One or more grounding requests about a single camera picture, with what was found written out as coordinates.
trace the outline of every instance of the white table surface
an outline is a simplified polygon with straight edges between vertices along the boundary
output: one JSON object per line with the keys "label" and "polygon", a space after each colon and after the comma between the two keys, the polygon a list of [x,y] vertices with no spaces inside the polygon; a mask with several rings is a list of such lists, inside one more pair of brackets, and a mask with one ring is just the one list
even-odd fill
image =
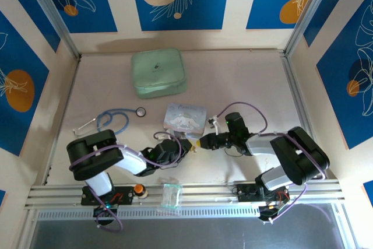
{"label": "white table surface", "polygon": [[[156,99],[137,98],[132,86],[131,54],[87,55],[79,65],[75,85],[68,103],[59,138],[52,158],[48,185],[82,184],[73,178],[66,146],[75,140],[73,129],[104,110],[144,107],[143,118],[129,113],[129,127],[117,135],[120,142],[135,150],[154,147],[153,133],[163,130],[163,120],[169,103],[195,104],[207,108],[207,116],[218,114],[234,101],[246,101],[262,110],[268,119],[268,132],[286,131],[300,125],[287,83],[280,55],[276,52],[249,51],[187,51],[182,53],[188,79],[185,93]],[[234,105],[221,116],[222,131],[226,131],[224,116],[239,111],[251,132],[264,126],[260,115],[244,105]],[[124,117],[115,116],[108,128],[118,130]],[[214,183],[254,180],[260,173],[279,164],[275,156],[243,156],[233,158],[224,150],[197,149],[188,153],[178,167],[157,170],[147,177],[136,177],[126,170],[111,167],[113,183]]]}

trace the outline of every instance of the stethoscope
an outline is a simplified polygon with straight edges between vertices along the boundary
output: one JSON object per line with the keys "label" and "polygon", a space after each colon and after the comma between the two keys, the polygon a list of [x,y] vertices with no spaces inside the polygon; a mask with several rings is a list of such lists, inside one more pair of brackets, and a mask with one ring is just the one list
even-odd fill
{"label": "stethoscope", "polygon": [[[122,115],[122,116],[124,116],[126,118],[126,124],[120,130],[114,132],[116,135],[118,135],[118,134],[124,132],[127,129],[128,125],[129,125],[129,117],[126,114],[126,112],[135,113],[140,118],[142,118],[142,117],[144,117],[146,115],[146,110],[143,107],[139,107],[136,110],[134,110],[134,109],[128,109],[128,108],[109,109],[109,110],[106,110],[106,111],[102,112],[96,118],[93,118],[92,120],[90,120],[89,122],[85,123],[81,127],[77,128],[77,129],[73,129],[72,131],[74,132],[74,134],[75,134],[76,137],[81,137],[83,135],[86,135],[88,132],[80,134],[79,131],[81,129],[85,128],[86,126],[88,126],[89,124],[97,121],[96,122],[96,129],[100,132],[102,128],[107,127],[108,125],[111,124],[113,116],[115,116],[115,115]],[[106,122],[104,122],[103,124],[101,124],[101,121],[102,121],[102,119],[104,117],[108,117],[108,120]]]}

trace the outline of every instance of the mint green case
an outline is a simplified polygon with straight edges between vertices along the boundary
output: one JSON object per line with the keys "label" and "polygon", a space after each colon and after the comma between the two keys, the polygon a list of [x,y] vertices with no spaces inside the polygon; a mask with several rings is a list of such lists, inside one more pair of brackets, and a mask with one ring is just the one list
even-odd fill
{"label": "mint green case", "polygon": [[132,56],[132,78],[141,99],[186,91],[187,77],[178,49],[139,52]]}

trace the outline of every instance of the white wall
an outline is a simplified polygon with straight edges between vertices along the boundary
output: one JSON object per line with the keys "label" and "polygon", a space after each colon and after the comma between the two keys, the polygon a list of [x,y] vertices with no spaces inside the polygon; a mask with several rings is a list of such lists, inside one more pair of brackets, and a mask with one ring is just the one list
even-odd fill
{"label": "white wall", "polygon": [[340,180],[349,218],[361,248],[373,248],[373,208],[362,185],[373,180],[373,138],[347,149],[316,64],[364,0],[340,0],[308,48],[301,40],[291,61],[317,140]]}
{"label": "white wall", "polygon": [[0,149],[0,189],[7,193],[0,211],[0,240],[1,248],[7,249],[19,228],[30,186],[38,172],[44,171],[76,60],[62,43],[57,53],[52,50],[18,0],[2,0],[0,10],[50,70],[20,156]]}
{"label": "white wall", "polygon": [[80,52],[137,52],[165,47],[284,48],[292,32],[292,29],[246,30],[253,0],[227,0],[222,30],[147,32],[141,31],[135,0],[108,1],[118,32],[72,34]]}

